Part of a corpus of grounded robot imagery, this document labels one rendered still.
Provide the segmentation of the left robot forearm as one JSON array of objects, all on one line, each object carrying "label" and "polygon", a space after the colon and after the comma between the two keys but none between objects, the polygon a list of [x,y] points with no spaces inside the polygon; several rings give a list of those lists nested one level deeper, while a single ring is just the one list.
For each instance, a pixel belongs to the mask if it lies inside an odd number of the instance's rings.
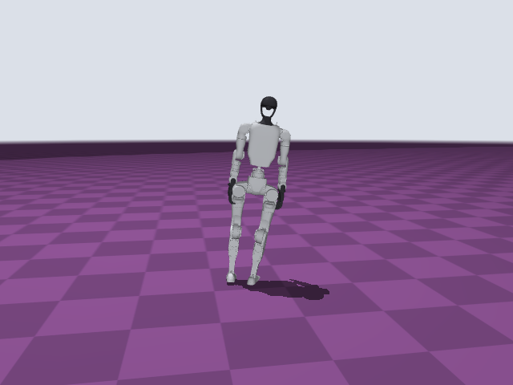
[{"label": "left robot forearm", "polygon": [[231,167],[231,171],[230,171],[230,177],[228,179],[229,183],[231,182],[232,178],[235,178],[236,182],[237,182],[237,177],[238,177],[239,171],[240,171],[240,165],[241,165],[241,162],[239,160],[236,160],[236,150],[234,150],[233,155],[232,155],[232,167]]}]

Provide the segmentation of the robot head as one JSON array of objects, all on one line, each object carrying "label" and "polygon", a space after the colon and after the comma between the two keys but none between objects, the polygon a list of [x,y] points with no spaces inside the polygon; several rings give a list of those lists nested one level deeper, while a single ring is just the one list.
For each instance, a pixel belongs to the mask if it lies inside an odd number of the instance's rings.
[{"label": "robot head", "polygon": [[[263,107],[265,107],[267,110],[274,109],[272,115],[271,116],[263,115],[263,112],[262,112]],[[271,118],[273,117],[276,109],[277,109],[277,101],[271,96],[264,97],[261,101],[261,115],[262,115],[263,119],[261,122],[259,122],[259,124],[274,126],[271,122]]]}]

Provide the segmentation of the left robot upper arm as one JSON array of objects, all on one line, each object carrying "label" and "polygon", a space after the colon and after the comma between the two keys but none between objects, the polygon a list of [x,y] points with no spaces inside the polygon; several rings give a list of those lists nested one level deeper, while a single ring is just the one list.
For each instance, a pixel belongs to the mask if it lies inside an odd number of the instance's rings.
[{"label": "left robot upper arm", "polygon": [[252,124],[242,124],[239,127],[239,131],[237,133],[236,138],[236,159],[242,160],[244,159],[244,146],[246,143],[247,136],[245,134],[249,133]]}]

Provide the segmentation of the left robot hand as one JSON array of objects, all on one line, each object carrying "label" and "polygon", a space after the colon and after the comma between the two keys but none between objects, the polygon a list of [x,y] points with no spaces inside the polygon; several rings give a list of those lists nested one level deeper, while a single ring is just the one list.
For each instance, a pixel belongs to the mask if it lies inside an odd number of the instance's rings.
[{"label": "left robot hand", "polygon": [[231,182],[228,183],[229,187],[228,187],[228,200],[231,204],[235,204],[232,202],[232,187],[233,185],[236,183],[236,179],[235,178],[232,178],[231,179]]}]

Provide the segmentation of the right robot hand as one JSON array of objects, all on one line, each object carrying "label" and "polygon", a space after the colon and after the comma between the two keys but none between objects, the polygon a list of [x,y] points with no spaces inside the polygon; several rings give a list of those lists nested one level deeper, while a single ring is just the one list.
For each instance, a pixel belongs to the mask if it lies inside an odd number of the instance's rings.
[{"label": "right robot hand", "polygon": [[276,208],[275,209],[280,209],[282,204],[283,204],[283,200],[284,200],[285,185],[282,185],[281,186],[281,190],[278,189],[277,191],[279,193],[278,193],[277,204],[276,204]]}]

